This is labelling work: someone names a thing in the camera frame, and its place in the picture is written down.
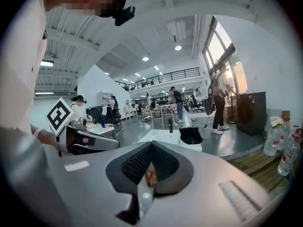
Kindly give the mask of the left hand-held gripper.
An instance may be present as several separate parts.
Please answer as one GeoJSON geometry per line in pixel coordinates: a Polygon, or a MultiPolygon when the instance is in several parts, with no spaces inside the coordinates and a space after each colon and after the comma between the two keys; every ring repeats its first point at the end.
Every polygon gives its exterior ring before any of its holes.
{"type": "Polygon", "coordinates": [[[83,129],[83,119],[61,97],[46,117],[51,130],[55,134],[60,156],[99,153],[104,152],[104,149],[116,149],[120,146],[116,139],[83,129]],[[67,144],[68,132],[71,132],[75,137],[70,146],[67,144]]]}

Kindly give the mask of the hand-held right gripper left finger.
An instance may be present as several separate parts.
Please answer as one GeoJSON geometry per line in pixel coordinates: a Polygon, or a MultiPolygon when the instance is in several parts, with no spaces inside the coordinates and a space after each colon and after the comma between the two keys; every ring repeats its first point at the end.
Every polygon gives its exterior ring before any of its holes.
{"type": "Polygon", "coordinates": [[[149,143],[59,157],[51,176],[77,227],[134,227],[152,205],[145,173],[149,143]]]}

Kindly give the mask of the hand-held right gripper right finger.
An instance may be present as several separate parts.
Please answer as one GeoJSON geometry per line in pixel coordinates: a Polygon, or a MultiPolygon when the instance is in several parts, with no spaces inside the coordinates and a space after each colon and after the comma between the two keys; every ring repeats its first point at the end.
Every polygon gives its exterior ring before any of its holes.
{"type": "Polygon", "coordinates": [[[179,193],[154,198],[143,227],[268,227],[285,192],[270,195],[259,183],[220,157],[164,143],[189,159],[190,183],[179,193]]]}

